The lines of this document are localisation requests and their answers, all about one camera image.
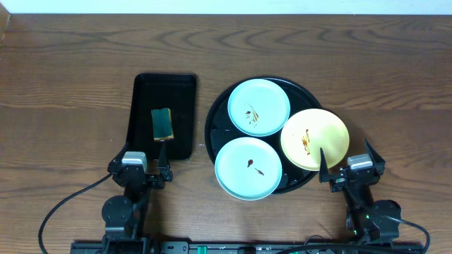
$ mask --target yellow plate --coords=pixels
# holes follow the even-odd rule
[[[335,114],[323,109],[306,109],[289,118],[281,133],[285,156],[300,168],[318,171],[320,148],[328,168],[345,156],[350,144],[347,127]]]

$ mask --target plate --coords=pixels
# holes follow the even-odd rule
[[[300,168],[320,169],[320,148],[328,168],[347,154],[350,137],[347,127],[335,114],[323,109],[306,109],[291,116],[281,132],[286,157]]]
[[[215,161],[215,175],[230,195],[258,200],[279,185],[283,166],[276,151],[257,138],[237,138],[223,146]]]
[[[232,91],[227,113],[240,131],[264,137],[283,128],[289,119],[290,103],[279,85],[257,78],[241,83]]]

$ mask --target sponge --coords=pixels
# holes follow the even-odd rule
[[[153,116],[154,141],[165,141],[174,138],[171,125],[171,110],[153,109],[150,111]]]

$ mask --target black tray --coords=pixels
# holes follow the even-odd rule
[[[158,159],[162,142],[154,142],[152,109],[171,109],[173,140],[165,141],[168,159],[188,159],[193,147],[196,77],[184,74],[138,74],[133,84],[126,141],[130,151]]]
[[[285,91],[290,101],[290,116],[304,109],[321,109],[321,105],[317,101],[317,99],[301,85],[298,85],[290,80],[277,77],[257,78],[263,78],[272,81]],[[246,80],[240,81],[232,87],[227,88],[226,91],[224,91],[213,103],[212,107],[210,108],[209,114],[207,115],[204,136],[206,139],[207,152],[213,163],[215,163],[217,154],[219,153],[221,148],[226,145],[226,143],[236,138],[251,137],[250,135],[239,131],[239,129],[237,129],[231,122],[229,114],[227,113],[227,101],[233,89],[235,89],[236,86]],[[273,194],[281,194],[293,191],[303,186],[315,175],[317,175],[317,171],[300,169],[286,158],[283,149],[281,148],[280,134],[281,131],[278,131],[275,134],[258,138],[271,145],[281,159],[282,178],[280,185],[276,188],[275,191],[273,191]]]

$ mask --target wood grain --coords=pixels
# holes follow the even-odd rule
[[[218,185],[203,127],[238,80],[276,75],[303,84],[339,114],[350,151],[370,140],[388,169],[371,189],[452,249],[452,18],[450,16],[16,15],[0,48],[0,253],[37,253],[37,231],[62,198],[103,177],[124,144],[133,78],[198,76],[194,153],[151,195],[147,231],[193,241],[340,238],[345,206],[317,180],[258,202]],[[44,243],[104,233],[107,181],[65,204]],[[401,240],[424,242],[402,226]]]

